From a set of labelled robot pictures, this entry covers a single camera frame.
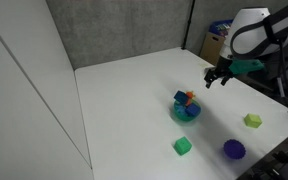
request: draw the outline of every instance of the white table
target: white table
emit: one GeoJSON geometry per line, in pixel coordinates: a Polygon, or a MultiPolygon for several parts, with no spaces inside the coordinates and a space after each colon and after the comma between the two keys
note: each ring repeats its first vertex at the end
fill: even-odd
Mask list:
{"type": "Polygon", "coordinates": [[[78,69],[76,78],[95,180],[235,179],[288,137],[287,108],[231,79],[205,87],[210,64],[180,48],[78,69]],[[177,90],[193,90],[202,106],[189,123],[174,118],[177,90]],[[259,114],[258,129],[243,118],[259,114]],[[179,156],[174,142],[193,147],[179,156]],[[242,160],[222,152],[228,139],[247,150],[242,160]]]}

